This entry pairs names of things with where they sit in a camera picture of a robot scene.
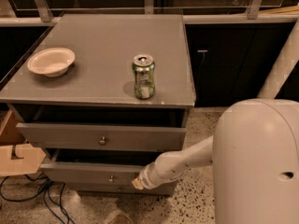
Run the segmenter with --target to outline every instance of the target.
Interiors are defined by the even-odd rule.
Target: aluminum can
[[[155,93],[155,62],[151,55],[138,54],[134,57],[132,69],[135,76],[135,96],[138,99],[149,99]]]

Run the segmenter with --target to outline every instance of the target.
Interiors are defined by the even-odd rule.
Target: cabinet
[[[36,52],[53,47],[76,54],[65,75],[32,74],[26,62],[0,91],[20,132],[50,157],[45,174],[76,190],[172,194],[175,184],[136,190],[131,181],[182,148],[195,96],[181,16],[65,14]],[[156,62],[148,100],[134,95],[140,52]]]
[[[294,23],[187,25],[195,106],[255,98]]]

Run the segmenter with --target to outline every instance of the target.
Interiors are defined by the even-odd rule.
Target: terrazzo floor
[[[212,135],[225,109],[193,109],[187,123],[184,148]],[[36,194],[41,181],[38,182],[30,182],[24,176],[14,176],[5,183],[2,191],[11,199],[21,199]],[[50,190],[52,198],[57,202],[61,187],[62,184],[57,183]],[[171,197],[103,193],[78,195],[66,187],[63,206],[76,224],[111,224],[118,214],[123,214],[133,224],[214,224],[212,167],[192,169],[184,179],[179,180]],[[58,206],[50,207],[61,214]],[[26,203],[11,203],[0,198],[0,223],[62,222],[52,215],[43,203],[42,195],[39,195]]]

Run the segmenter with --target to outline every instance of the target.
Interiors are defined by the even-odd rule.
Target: white bowl
[[[67,71],[73,61],[75,61],[75,53],[70,49],[44,49],[29,59],[27,67],[31,72],[39,75],[58,77]]]

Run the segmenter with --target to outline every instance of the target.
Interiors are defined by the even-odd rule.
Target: cable
[[[50,197],[50,187],[48,188],[47,190],[47,193],[48,193],[48,197],[49,197],[49,200],[60,207],[60,210],[61,212],[65,215],[65,217],[67,218],[67,223],[71,222],[73,224],[75,224],[74,220],[67,214],[66,210],[63,208],[62,206],[62,198],[63,198],[63,192],[64,192],[64,187],[65,187],[65,183],[63,184],[63,187],[60,191],[60,195],[59,195],[59,203],[56,203],[51,197]]]
[[[59,196],[59,203],[56,203],[51,197],[50,197],[50,187],[53,185],[53,182],[47,178],[46,176],[43,176],[43,173],[40,174],[37,178],[32,178],[29,175],[25,175],[25,177],[32,181],[35,182],[37,180],[42,180],[42,179],[46,179],[38,188],[37,190],[37,194],[32,196],[32,197],[28,197],[28,198],[24,198],[24,199],[9,199],[7,198],[5,195],[3,195],[2,193],[2,187],[4,185],[4,183],[9,179],[9,176],[7,176],[0,184],[0,197],[2,197],[4,200],[8,201],[8,202],[14,202],[14,203],[21,203],[21,202],[28,202],[30,200],[33,200],[34,198],[36,198],[38,195],[40,195],[41,193],[43,193],[43,202],[46,205],[46,207],[50,210],[50,212],[57,218],[59,219],[63,224],[64,221],[50,208],[50,206],[47,203],[46,200],[46,194],[48,194],[48,198],[49,200],[60,207],[61,212],[64,214],[64,216],[67,218],[67,224],[72,223],[75,224],[74,220],[68,215],[67,211],[63,208],[62,206],[62,196],[63,196],[63,192],[64,192],[64,188],[65,188],[65,183],[63,183],[62,189],[60,191],[60,196]]]
[[[28,202],[28,201],[30,201],[30,200],[33,200],[33,199],[36,198],[39,194],[41,194],[43,191],[45,191],[44,186],[45,186],[46,182],[48,181],[48,180],[46,180],[46,181],[39,187],[39,189],[38,189],[38,191],[37,191],[37,194],[34,195],[34,196],[32,196],[32,197],[28,197],[28,198],[24,198],[24,199],[9,199],[9,198],[5,197],[5,196],[3,195],[3,193],[2,193],[2,187],[3,187],[4,183],[8,180],[8,178],[9,178],[9,176],[7,176],[5,179],[3,179],[3,181],[2,181],[1,184],[0,184],[0,196],[1,196],[4,200],[6,200],[6,201],[8,201],[8,202],[14,202],[14,203]]]

